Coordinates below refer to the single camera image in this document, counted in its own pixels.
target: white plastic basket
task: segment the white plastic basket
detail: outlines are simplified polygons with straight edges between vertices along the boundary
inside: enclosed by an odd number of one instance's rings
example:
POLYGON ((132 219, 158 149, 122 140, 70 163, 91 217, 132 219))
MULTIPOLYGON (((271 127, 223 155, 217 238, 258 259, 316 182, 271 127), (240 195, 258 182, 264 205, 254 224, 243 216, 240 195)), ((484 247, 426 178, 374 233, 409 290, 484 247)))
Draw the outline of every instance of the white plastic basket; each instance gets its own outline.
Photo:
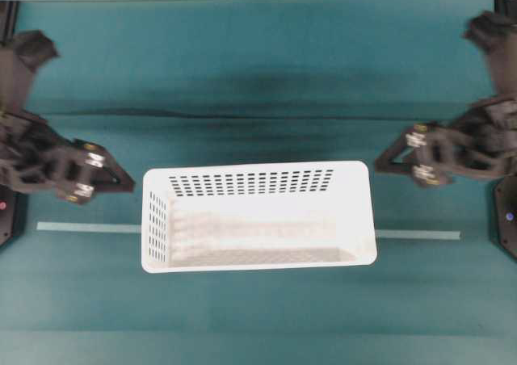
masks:
POLYGON ((150 170, 141 242, 151 273, 371 264, 368 168, 303 162, 150 170))

